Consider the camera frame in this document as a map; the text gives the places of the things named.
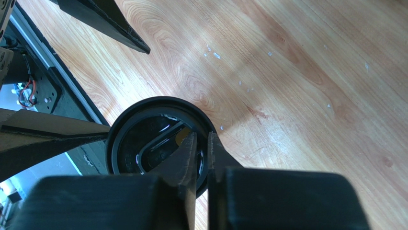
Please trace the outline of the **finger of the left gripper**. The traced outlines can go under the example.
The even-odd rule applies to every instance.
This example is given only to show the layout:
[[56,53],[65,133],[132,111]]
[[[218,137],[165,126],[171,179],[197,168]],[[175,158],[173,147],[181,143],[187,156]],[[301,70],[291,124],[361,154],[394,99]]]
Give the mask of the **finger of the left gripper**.
[[0,110],[0,180],[61,153],[105,140],[110,127],[30,110]]
[[79,21],[138,52],[151,49],[128,23],[114,0],[53,0],[54,4]]

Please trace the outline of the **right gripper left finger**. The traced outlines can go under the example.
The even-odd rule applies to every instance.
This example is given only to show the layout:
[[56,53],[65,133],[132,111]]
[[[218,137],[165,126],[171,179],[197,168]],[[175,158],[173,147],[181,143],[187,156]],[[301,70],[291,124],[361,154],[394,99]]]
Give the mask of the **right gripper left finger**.
[[188,133],[181,145],[150,172],[160,175],[170,187],[176,188],[177,221],[181,229],[193,230],[197,190],[197,134]]

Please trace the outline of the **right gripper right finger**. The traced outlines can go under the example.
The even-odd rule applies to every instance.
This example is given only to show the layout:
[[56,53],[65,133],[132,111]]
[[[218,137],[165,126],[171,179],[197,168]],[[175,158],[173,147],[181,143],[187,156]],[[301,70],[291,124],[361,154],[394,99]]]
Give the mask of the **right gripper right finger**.
[[242,165],[227,152],[216,132],[208,135],[207,161],[208,229],[225,230],[228,224],[226,168]]

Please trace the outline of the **black coffee cup lid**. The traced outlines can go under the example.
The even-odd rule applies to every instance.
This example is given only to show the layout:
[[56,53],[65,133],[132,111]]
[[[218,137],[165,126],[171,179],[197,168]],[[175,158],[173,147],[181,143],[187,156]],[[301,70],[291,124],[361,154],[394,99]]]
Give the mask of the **black coffee cup lid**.
[[194,104],[157,96],[127,108],[114,122],[105,143],[110,174],[146,174],[163,163],[189,132],[197,134],[197,196],[207,189],[207,138],[216,129]]

